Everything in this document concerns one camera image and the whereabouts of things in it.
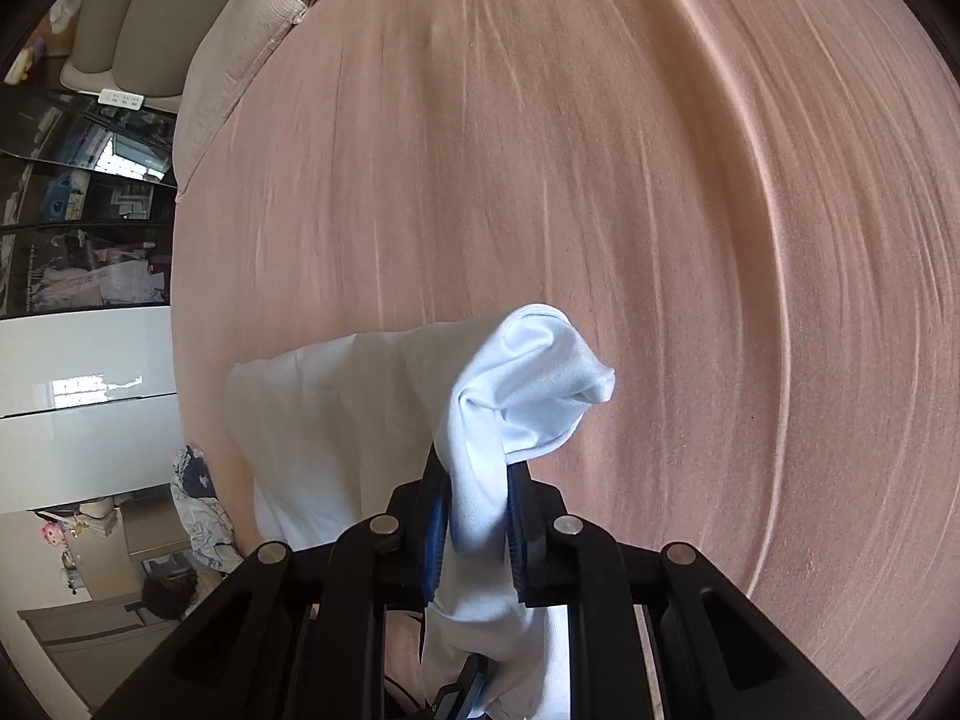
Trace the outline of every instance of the glossy white cabinet door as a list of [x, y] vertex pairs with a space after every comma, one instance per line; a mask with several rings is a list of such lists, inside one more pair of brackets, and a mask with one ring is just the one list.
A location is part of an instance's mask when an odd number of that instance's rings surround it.
[[169, 306], [0, 322], [0, 418], [172, 392]]
[[0, 419], [0, 514], [168, 484], [183, 442], [176, 395]]

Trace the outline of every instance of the bed sheet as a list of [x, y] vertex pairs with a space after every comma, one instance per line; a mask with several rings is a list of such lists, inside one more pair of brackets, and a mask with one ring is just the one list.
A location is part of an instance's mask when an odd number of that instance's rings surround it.
[[181, 199], [184, 434], [250, 549], [234, 364], [552, 303], [618, 388], [535, 472], [908, 717], [960, 638], [958, 148], [900, 0], [318, 0]]

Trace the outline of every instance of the white power strip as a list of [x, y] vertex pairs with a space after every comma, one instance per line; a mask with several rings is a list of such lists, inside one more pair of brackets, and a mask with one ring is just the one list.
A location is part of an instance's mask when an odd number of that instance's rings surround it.
[[121, 92], [119, 89], [104, 89], [97, 101], [100, 105], [115, 105], [118, 108], [130, 108], [131, 111], [138, 111], [143, 105], [143, 95]]

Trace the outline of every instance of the dark hair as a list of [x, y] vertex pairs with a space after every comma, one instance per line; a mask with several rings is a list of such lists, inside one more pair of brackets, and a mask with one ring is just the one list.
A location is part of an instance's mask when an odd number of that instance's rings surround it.
[[147, 579], [140, 600], [147, 611], [164, 620], [179, 620], [193, 601], [197, 591], [197, 575], [186, 574], [175, 580]]

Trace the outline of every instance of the pink plush toy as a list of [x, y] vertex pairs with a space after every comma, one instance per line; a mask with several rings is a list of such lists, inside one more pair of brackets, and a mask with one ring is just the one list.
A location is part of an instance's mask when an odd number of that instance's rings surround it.
[[56, 524], [56, 522], [48, 522], [40, 528], [40, 536], [43, 536], [44, 541], [55, 547], [64, 546], [66, 543], [64, 531], [61, 530], [61, 527]]

